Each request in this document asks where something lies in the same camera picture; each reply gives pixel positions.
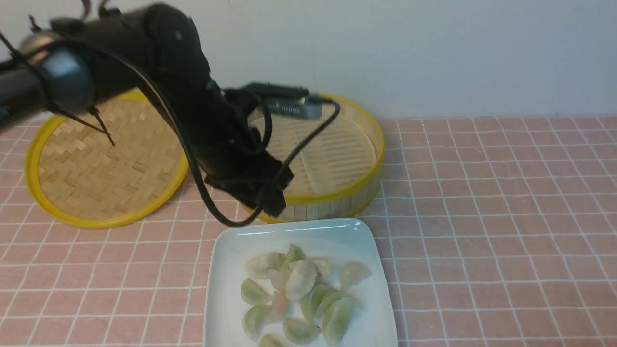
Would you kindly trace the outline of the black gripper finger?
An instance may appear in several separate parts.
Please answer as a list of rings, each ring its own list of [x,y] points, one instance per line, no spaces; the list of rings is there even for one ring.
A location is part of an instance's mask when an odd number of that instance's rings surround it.
[[[265,334],[258,342],[258,347],[286,347],[286,343],[272,334]]]

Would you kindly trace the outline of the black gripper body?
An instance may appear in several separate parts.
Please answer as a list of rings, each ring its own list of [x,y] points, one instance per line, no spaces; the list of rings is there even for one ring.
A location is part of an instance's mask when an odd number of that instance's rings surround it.
[[[233,196],[245,206],[278,216],[286,208],[284,190],[295,177],[289,167],[266,151],[243,154],[232,146],[205,150],[205,182]]]

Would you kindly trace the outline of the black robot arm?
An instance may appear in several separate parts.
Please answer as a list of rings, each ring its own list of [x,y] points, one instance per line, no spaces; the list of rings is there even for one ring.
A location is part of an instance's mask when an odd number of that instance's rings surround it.
[[[163,3],[99,18],[56,18],[32,24],[20,48],[1,42],[1,131],[42,111],[80,121],[98,105],[139,88],[174,130],[209,213],[244,227],[259,213],[279,214],[290,160],[268,154],[275,102],[306,98],[307,89],[250,83],[220,89],[210,75],[198,30]]]

